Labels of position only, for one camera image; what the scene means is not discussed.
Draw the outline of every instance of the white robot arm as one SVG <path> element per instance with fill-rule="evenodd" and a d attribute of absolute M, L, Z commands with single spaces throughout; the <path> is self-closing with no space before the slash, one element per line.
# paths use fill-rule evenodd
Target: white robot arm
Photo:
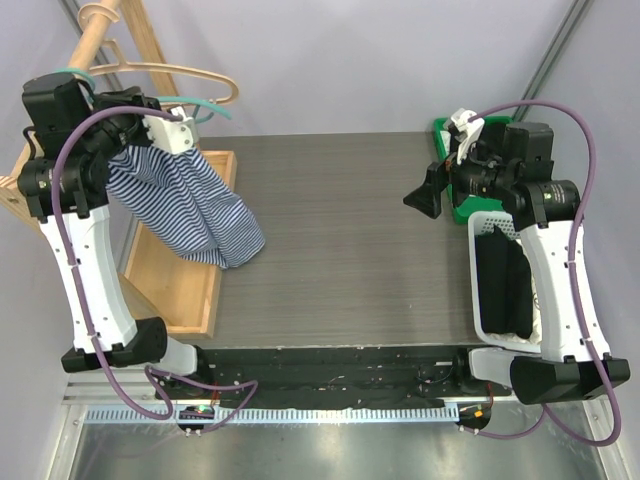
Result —
<path fill-rule="evenodd" d="M 70 133 L 91 115 L 81 84 L 70 74 L 58 73 L 25 85 L 23 102 L 33 120 L 33 129 L 44 155 L 31 158 L 18 178 L 30 213 L 38 218 L 40 229 L 51 245 L 71 307 L 73 348 L 62 357 L 63 368 L 69 373 L 100 367 L 93 336 L 87 333 L 77 285 L 56 225 L 51 199 L 55 159 Z M 155 99 L 144 97 L 137 88 L 102 95 L 90 92 L 90 95 L 93 112 L 122 105 L 159 108 Z M 200 349 L 170 338 L 161 318 L 134 319 L 131 316 L 111 253 L 107 162 L 131 144 L 153 145 L 174 154 L 192 148 L 198 140 L 194 120 L 181 107 L 171 113 L 183 120 L 129 114 L 107 118 L 91 127 L 73 147 L 64 164 L 60 204 L 76 256 L 77 266 L 73 268 L 77 268 L 82 280 L 95 337 L 109 365 L 126 367 L 152 363 L 163 371 L 210 383 L 209 367 Z"/>
<path fill-rule="evenodd" d="M 594 398 L 603 384 L 582 335 L 569 274 L 569 238 L 580 205 L 577 187 L 552 180 L 553 131 L 542 123 L 510 123 L 501 145 L 478 147 L 484 120 L 460 109 L 445 124 L 452 137 L 449 161 L 427 170 L 424 184 L 405 204 L 431 218 L 441 213 L 441 192 L 452 187 L 454 207 L 469 195 L 495 198 L 513 218 L 530 260 L 542 320 L 540 355 L 513 349 L 478 348 L 469 352 L 471 375 L 513 388 L 525 404 Z M 617 386 L 630 377 L 628 362 L 614 359 L 598 324 L 583 255 L 583 226 L 576 239 L 575 263 L 582 310 L 590 342 Z"/>

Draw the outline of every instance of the green tray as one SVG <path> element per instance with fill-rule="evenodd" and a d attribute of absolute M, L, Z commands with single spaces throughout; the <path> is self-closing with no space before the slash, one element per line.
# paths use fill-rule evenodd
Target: green tray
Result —
<path fill-rule="evenodd" d="M 444 161 L 447 158 L 447 150 L 448 145 L 445 145 L 445 142 L 442 138 L 442 132 L 445 131 L 444 124 L 447 121 L 447 118 L 438 118 L 433 122 L 433 139 L 436 143 L 436 150 L 438 152 L 438 158 Z M 485 124 L 489 125 L 491 123 L 511 123 L 513 119 L 507 116 L 494 116 L 494 117 L 486 117 L 484 119 Z M 447 196 L 449 200 L 451 200 L 451 185 L 447 187 Z M 453 220 L 460 224 L 466 225 L 469 217 L 472 213 L 478 211 L 503 211 L 502 210 L 502 202 L 500 200 L 493 200 L 490 198 L 480 198 L 480 197 L 469 197 L 462 205 L 458 208 L 453 209 Z"/>

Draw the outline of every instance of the blue striped shirt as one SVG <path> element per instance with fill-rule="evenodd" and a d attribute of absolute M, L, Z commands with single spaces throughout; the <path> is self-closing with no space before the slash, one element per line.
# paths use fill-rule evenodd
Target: blue striped shirt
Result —
<path fill-rule="evenodd" d="M 238 267 L 264 246 L 251 211 L 196 148 L 129 146 L 109 169 L 109 192 L 186 260 Z"/>

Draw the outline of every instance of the wooden post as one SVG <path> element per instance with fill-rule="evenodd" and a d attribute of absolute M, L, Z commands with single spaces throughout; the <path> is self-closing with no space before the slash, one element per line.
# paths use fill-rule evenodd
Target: wooden post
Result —
<path fill-rule="evenodd" d="M 101 5 L 103 7 L 110 8 L 111 10 L 117 10 L 120 7 L 121 0 L 102 0 Z M 95 13 L 89 18 L 89 23 L 82 33 L 82 37 L 76 45 L 76 49 L 71 54 L 71 60 L 69 60 L 69 66 L 73 68 L 79 68 L 81 70 L 88 70 L 100 47 L 104 41 L 104 36 L 107 34 L 107 30 L 111 26 L 111 20 Z"/>
<path fill-rule="evenodd" d="M 120 7 L 124 21 L 127 22 L 133 41 L 138 47 L 143 62 L 167 63 L 160 44 L 153 32 L 147 9 L 142 0 L 125 0 Z M 151 72 L 151 81 L 158 95 L 178 95 L 178 88 L 170 73 Z"/>

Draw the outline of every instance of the wooden tray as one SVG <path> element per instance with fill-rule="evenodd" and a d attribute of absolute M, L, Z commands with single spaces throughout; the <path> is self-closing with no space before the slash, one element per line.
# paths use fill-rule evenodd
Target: wooden tray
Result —
<path fill-rule="evenodd" d="M 233 152 L 202 152 L 233 190 Z M 144 225 L 138 223 L 125 277 L 142 293 L 178 339 L 213 336 L 222 271 L 219 267 L 183 260 Z"/>

